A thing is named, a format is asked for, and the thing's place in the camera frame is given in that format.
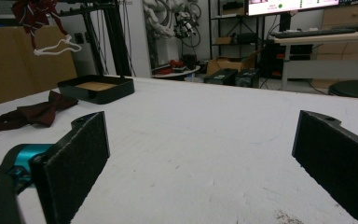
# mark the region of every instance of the black tray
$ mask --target black tray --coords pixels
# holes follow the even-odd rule
[[[131,78],[83,76],[57,83],[62,95],[104,105],[133,94],[135,88]]]

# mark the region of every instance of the monitor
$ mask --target monitor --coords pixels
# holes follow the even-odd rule
[[[339,2],[339,0],[245,0],[244,6],[246,15],[260,16],[335,7]]]

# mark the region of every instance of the computer screen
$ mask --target computer screen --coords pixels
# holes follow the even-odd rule
[[[245,11],[248,16],[256,16],[338,5],[339,0],[246,0]]]

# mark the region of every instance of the floor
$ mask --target floor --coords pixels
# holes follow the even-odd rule
[[[265,79],[261,77],[259,86],[264,90],[278,91],[281,89],[281,81],[279,79]],[[288,80],[286,90],[324,95],[327,95],[328,92],[327,89],[313,87],[308,79]]]

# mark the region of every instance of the black stool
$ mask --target black stool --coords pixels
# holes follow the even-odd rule
[[[328,88],[329,94],[358,98],[358,80],[340,81]]]

